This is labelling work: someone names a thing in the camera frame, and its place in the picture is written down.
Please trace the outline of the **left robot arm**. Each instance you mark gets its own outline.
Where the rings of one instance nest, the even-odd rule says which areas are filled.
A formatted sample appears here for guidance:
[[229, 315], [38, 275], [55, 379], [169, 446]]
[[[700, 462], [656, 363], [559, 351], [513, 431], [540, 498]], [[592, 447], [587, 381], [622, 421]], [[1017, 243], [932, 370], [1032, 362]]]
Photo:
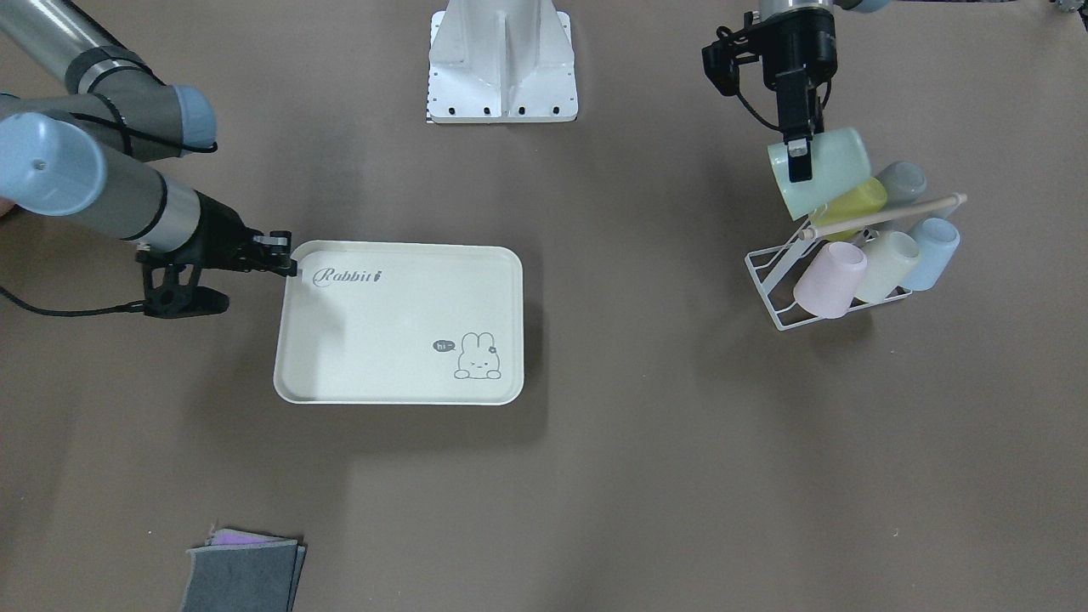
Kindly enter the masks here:
[[836, 7], [874, 13], [887, 1], [762, 1], [757, 46], [765, 85], [772, 89], [778, 128], [786, 144], [786, 171], [796, 184], [813, 178], [813, 136], [824, 131], [820, 86], [838, 73]]

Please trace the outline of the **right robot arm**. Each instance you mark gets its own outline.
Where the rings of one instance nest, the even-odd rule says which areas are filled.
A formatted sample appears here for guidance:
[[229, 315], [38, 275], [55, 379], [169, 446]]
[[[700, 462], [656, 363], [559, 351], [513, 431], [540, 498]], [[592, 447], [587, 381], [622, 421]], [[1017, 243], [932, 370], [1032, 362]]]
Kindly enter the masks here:
[[3, 32], [65, 96], [3, 95], [3, 199], [139, 247], [151, 268], [295, 276], [287, 232], [262, 233], [153, 162], [218, 148], [205, 94], [166, 84], [71, 1], [4, 1]]

